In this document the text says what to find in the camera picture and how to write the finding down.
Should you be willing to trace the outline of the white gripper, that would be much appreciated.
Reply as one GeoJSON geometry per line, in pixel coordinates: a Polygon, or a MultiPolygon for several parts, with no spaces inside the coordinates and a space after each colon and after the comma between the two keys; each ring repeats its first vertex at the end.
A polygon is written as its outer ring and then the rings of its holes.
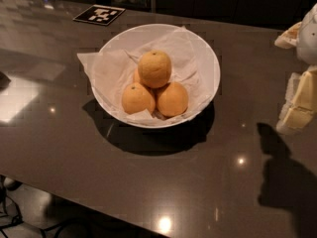
{"type": "Polygon", "coordinates": [[[278,133],[292,135],[302,131],[317,114],[317,3],[301,23],[284,31],[274,44],[282,49],[296,47],[297,56],[310,64],[302,74],[291,75],[276,124],[278,133]]]}

